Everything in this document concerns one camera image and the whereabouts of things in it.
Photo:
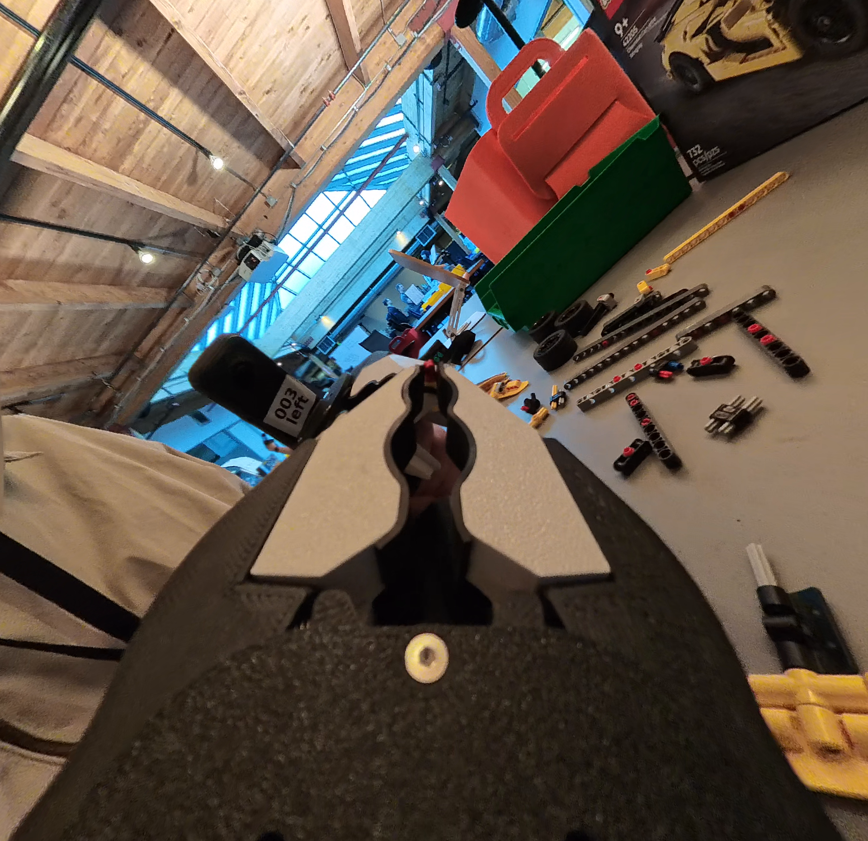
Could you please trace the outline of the thin orange rod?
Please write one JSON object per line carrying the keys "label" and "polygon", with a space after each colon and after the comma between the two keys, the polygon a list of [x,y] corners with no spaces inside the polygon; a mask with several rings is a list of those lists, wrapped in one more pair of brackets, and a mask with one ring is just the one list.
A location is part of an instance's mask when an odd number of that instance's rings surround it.
{"label": "thin orange rod", "polygon": [[475,356],[484,350],[485,346],[494,337],[503,331],[509,333],[508,329],[505,329],[504,326],[501,326],[493,317],[487,314],[476,314],[473,316],[471,322],[472,325],[469,326],[468,331],[474,334],[474,343],[462,361],[460,366],[462,369],[473,363],[476,360]]}

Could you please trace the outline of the dark toy car box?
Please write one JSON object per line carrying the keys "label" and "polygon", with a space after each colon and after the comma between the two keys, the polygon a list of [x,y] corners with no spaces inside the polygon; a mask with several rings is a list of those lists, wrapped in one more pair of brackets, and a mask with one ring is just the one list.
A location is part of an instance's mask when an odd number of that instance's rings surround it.
{"label": "dark toy car box", "polygon": [[866,101],[867,0],[590,0],[704,182]]}

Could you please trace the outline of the wooden desk lamp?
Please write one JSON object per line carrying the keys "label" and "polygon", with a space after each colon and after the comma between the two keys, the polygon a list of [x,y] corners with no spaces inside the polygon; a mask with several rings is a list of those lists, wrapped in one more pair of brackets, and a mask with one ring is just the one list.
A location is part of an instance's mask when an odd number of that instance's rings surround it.
{"label": "wooden desk lamp", "polygon": [[461,326],[458,324],[465,294],[472,285],[471,274],[466,271],[459,273],[448,271],[442,266],[428,264],[402,251],[389,250],[389,253],[393,260],[405,269],[430,277],[449,287],[446,297],[450,298],[450,314],[442,332],[443,337],[449,341],[449,344],[445,344],[435,338],[430,339],[424,345],[414,346],[412,349],[414,355],[411,357],[414,359],[418,358],[420,361],[431,360],[435,363],[446,362],[461,365],[476,341],[472,325],[478,322],[484,315],[483,313],[477,313],[472,317],[471,322]]}

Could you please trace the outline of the grey desk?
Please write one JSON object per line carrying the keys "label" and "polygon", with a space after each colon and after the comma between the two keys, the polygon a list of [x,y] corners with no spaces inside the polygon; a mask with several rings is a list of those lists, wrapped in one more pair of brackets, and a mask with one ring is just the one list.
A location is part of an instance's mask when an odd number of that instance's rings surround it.
{"label": "grey desk", "polygon": [[[788,378],[735,326],[700,339],[702,355],[732,354],[730,377],[638,385],[685,463],[674,474],[646,462],[615,477],[615,446],[638,429],[622,398],[544,423],[677,554],[749,673],[779,671],[749,543],[784,586],[823,591],[866,662],[866,104],[702,184],[602,280],[603,292],[632,295],[641,271],[778,171],[791,177],[659,285],[669,294],[708,283],[710,313],[770,284],[778,297],[758,318],[811,374]],[[762,398],[764,411],[732,441],[708,435],[709,414],[738,395]]]}

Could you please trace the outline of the ceiling mounted device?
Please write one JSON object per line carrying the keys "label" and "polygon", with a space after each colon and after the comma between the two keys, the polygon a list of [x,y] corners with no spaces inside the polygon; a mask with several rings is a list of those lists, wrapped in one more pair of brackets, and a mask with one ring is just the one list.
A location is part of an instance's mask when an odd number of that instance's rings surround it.
{"label": "ceiling mounted device", "polygon": [[241,240],[235,253],[237,271],[245,283],[275,280],[288,263],[288,254],[262,232]]}

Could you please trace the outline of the dark grey long toy beam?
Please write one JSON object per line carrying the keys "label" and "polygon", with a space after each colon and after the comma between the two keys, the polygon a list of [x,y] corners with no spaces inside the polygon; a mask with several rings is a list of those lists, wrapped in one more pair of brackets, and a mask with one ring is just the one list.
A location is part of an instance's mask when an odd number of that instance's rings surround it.
{"label": "dark grey long toy beam", "polygon": [[596,363],[565,381],[562,388],[566,391],[573,391],[605,374],[609,374],[609,378],[614,376],[623,378],[633,375],[643,368],[653,368],[673,361],[679,362],[695,349],[695,343],[691,337],[680,336],[672,345],[663,350],[654,354],[647,352],[648,348],[660,338],[662,338],[661,332],[636,336],[633,340],[618,346]]}

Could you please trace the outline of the short grey beam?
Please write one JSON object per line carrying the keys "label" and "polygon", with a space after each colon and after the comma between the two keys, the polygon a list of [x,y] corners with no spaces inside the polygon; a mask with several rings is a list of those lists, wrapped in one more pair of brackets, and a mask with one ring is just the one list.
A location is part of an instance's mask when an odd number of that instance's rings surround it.
{"label": "short grey beam", "polygon": [[691,320],[691,325],[682,331],[678,331],[676,338],[681,340],[685,337],[694,341],[709,336],[720,328],[731,324],[734,318],[740,314],[752,315],[766,304],[770,304],[778,297],[777,291],[770,285],[764,285],[757,293],[744,298],[739,302],[727,305],[717,312],[713,312],[699,321]]}

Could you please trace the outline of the person's left hand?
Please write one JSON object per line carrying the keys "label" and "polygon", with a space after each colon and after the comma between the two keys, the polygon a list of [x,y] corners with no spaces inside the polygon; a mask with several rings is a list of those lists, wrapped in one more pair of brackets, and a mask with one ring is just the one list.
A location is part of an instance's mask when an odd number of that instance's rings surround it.
{"label": "person's left hand", "polygon": [[418,446],[439,466],[429,478],[421,480],[413,492],[409,505],[412,516],[423,513],[432,503],[449,497],[451,488],[460,476],[446,449],[446,428],[432,423],[429,419],[422,419],[417,423],[416,430]]}

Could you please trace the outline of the black beam two red pins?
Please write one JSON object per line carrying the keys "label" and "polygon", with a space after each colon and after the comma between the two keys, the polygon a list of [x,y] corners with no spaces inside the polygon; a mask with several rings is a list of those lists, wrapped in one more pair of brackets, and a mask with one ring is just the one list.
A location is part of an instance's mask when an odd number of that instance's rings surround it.
{"label": "black beam two red pins", "polygon": [[768,358],[772,359],[776,366],[787,374],[787,377],[802,379],[811,374],[809,365],[800,354],[743,309],[732,310],[732,322]]}

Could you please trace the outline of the green storage bin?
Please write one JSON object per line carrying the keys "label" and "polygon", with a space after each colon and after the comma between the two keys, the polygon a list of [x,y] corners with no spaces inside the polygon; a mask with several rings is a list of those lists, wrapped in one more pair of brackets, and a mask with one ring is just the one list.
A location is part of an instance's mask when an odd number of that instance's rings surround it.
{"label": "green storage bin", "polygon": [[512,331],[561,312],[691,194],[659,115],[590,169],[475,287]]}

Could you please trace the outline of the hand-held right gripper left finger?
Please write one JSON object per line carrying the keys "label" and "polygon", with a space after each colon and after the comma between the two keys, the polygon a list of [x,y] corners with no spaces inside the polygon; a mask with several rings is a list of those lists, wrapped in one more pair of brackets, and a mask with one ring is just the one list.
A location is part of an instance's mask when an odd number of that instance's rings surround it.
{"label": "hand-held right gripper left finger", "polygon": [[421,366],[382,380],[312,442],[288,498],[249,569],[250,603],[292,620],[292,601],[342,592],[361,623],[374,623],[384,584],[377,551],[405,526],[410,491],[392,440],[414,422],[411,388]]}

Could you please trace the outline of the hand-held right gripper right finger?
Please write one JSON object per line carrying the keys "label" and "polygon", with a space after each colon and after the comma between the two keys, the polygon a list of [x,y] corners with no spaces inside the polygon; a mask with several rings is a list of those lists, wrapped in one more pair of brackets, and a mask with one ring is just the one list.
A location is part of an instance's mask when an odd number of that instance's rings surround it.
{"label": "hand-held right gripper right finger", "polygon": [[545,440],[467,378],[441,369],[450,508],[465,577],[493,623],[545,622],[542,593],[607,580],[611,566]]}

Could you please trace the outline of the black double toy beam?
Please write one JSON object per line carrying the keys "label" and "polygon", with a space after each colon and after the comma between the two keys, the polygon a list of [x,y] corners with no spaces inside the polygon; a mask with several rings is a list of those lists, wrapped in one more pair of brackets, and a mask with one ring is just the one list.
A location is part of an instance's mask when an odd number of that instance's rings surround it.
{"label": "black double toy beam", "polygon": [[690,290],[680,290],[674,293],[671,297],[641,308],[638,315],[632,316],[625,322],[607,326],[601,332],[602,339],[612,339],[616,333],[627,332],[628,329],[641,328],[655,322],[656,320],[665,317],[671,312],[677,311],[686,304],[694,302],[696,299],[705,299],[710,293],[707,283],[699,283]]}

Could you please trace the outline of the person's beige jacket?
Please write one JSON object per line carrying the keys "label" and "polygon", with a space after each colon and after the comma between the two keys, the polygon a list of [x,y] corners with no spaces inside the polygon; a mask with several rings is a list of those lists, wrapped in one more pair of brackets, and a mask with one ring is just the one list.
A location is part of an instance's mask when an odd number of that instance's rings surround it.
{"label": "person's beige jacket", "polygon": [[2,416],[2,839],[87,731],[168,577],[249,492],[164,444]]}

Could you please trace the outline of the long yellow toy beam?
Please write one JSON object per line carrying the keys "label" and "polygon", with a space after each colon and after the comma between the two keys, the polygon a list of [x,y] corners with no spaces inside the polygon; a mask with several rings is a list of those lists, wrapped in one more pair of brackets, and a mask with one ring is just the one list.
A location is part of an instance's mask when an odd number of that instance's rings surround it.
{"label": "long yellow toy beam", "polygon": [[791,174],[789,172],[776,172],[769,179],[765,180],[762,184],[755,187],[752,191],[743,196],[732,206],[728,207],[720,215],[718,215],[705,226],[700,228],[700,230],[695,232],[688,239],[682,241],[678,246],[670,250],[663,257],[663,263],[665,265],[672,265],[676,261],[680,260],[690,250],[695,249],[698,245],[708,240],[716,232],[731,223],[732,220],[740,217],[743,213],[756,205],[758,202],[760,202],[762,199],[772,193],[775,189],[785,184],[790,177]]}

